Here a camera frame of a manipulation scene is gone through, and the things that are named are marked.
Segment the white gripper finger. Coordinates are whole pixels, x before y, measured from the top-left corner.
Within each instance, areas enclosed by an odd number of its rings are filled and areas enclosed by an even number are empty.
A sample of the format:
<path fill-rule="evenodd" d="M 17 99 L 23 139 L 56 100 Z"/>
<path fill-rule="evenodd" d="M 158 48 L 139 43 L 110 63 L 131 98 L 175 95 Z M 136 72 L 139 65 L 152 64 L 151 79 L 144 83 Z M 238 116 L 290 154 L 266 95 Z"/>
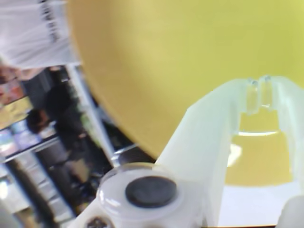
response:
<path fill-rule="evenodd" d="M 256 80 L 233 79 L 192 104 L 156 163 L 176 178 L 202 186 L 203 219 L 218 224 L 232 138 L 242 113 L 258 101 Z"/>
<path fill-rule="evenodd" d="M 304 226 L 304 89 L 283 76 L 259 79 L 261 105 L 277 111 L 279 129 L 288 143 L 289 164 L 293 180 L 299 183 L 300 195 L 284 205 L 277 228 Z"/>

